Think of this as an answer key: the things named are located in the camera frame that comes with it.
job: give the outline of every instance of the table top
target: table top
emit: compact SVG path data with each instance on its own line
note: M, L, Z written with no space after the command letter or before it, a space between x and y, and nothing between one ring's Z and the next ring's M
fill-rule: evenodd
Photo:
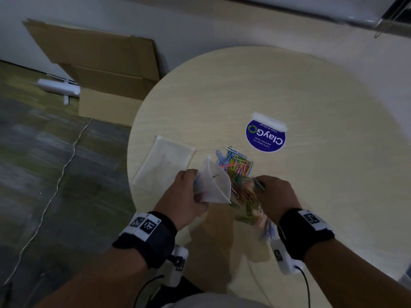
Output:
M252 147L245 131L254 111L289 131L274 153ZM229 145L254 161L252 175L291 182L302 206L337 238L398 279L411 260L411 154L406 138L369 91L340 67L275 47L232 47L182 64L149 93L131 129L131 182L156 135L196 148L190 163ZM130 186L138 211L156 197ZM284 307L306 307L301 275L283 276L252 226L236 211L210 207L177 235L189 248L185 275L206 291ZM313 306L330 307L308 275Z

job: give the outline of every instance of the person's right hand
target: person's right hand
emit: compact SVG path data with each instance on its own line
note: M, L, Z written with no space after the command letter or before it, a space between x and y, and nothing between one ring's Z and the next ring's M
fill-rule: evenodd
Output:
M264 213L277 226L285 212L301 208L294 189L288 181L266 175L255 177L255 179L265 188L265 191L262 191L258 186L254 186L257 199L263 206Z

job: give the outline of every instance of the sticker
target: sticker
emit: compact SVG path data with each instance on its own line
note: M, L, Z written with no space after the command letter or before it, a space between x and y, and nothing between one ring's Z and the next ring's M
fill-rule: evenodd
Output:
M245 136L256 149L264 152L280 150L285 144L285 133L270 128L255 120L247 125Z

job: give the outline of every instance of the gray floor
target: gray floor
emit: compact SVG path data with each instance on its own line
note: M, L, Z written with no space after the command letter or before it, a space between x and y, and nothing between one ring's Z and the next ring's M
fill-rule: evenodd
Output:
M71 146L89 119L0 98L0 283L33 234ZM130 128L93 121L38 237L23 256L9 307L31 307L109 248L134 205L127 181ZM0 295L0 307L4 295Z

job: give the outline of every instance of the black cable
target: black cable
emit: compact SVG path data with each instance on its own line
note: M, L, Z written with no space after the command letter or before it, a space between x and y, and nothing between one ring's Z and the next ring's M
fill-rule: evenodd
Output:
M303 275L303 277L304 277L305 283L306 283L306 285L307 285L307 293L308 293L308 308L311 308L311 301L310 301L310 288L308 287L307 277L305 276L304 271L302 271L302 269L301 269L300 267L298 267L298 266L294 266L294 268L297 268L298 270L300 270L300 271L301 271L301 273L302 273L302 275Z
M162 274L162 275L159 275L159 276L157 276L157 277L155 277L155 278L153 278L153 279L148 280L148 281L143 285L143 287L141 288L141 290L140 290L140 291L138 292L138 294L137 294L136 300L134 301L133 308L136 307L138 297L140 296L140 294L141 294L141 292L144 290L144 288L145 288L148 284L150 284L151 282L153 282L154 280L161 279L161 278L164 278L164 275L163 275L163 274Z

